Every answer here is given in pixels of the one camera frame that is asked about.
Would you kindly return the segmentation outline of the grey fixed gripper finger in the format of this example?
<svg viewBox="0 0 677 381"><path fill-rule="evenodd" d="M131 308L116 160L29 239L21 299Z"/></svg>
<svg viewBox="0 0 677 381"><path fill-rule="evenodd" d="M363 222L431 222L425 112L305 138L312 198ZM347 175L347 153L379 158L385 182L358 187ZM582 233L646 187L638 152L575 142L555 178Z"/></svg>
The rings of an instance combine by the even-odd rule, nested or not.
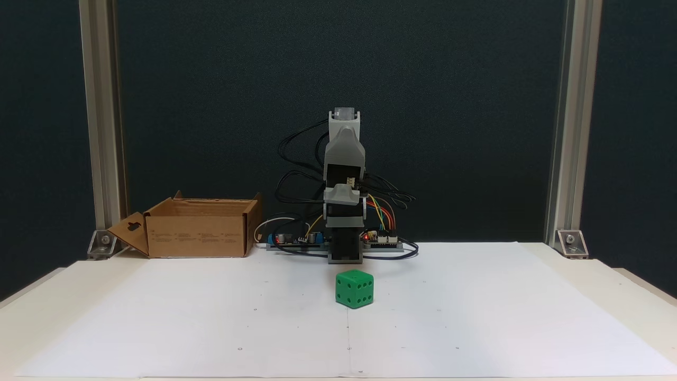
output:
<svg viewBox="0 0 677 381"><path fill-rule="evenodd" d="M365 148L352 127L341 127L325 149L325 164L365 166Z"/></svg>

